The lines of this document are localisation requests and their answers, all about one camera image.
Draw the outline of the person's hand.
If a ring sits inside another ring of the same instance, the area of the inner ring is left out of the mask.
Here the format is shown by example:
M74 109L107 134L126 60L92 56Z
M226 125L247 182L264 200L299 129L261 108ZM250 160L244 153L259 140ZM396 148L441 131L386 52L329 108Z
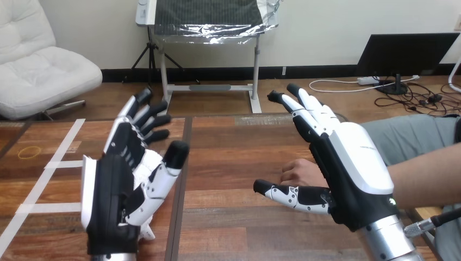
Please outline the person's hand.
M281 185L328 187L319 167L306 159L293 160L282 167Z

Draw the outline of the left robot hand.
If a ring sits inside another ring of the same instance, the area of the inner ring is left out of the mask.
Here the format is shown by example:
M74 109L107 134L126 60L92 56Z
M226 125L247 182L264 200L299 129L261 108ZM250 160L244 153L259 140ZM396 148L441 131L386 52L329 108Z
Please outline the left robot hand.
M150 104L152 91L132 95L117 115L102 157L83 158L81 223L92 260L137 260L139 240L153 239L149 223L165 201L190 147L172 141L164 155L149 149L165 140L168 103Z

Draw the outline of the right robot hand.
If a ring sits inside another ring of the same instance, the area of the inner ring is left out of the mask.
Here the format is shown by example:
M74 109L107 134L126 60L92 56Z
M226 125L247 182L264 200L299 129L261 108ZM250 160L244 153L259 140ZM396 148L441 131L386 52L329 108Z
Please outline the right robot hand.
M330 215L353 232L398 214L388 169L361 125L341 122L330 107L295 84L287 86L287 93L271 91L268 99L292 115L328 185L289 186L258 179L255 192L302 212Z

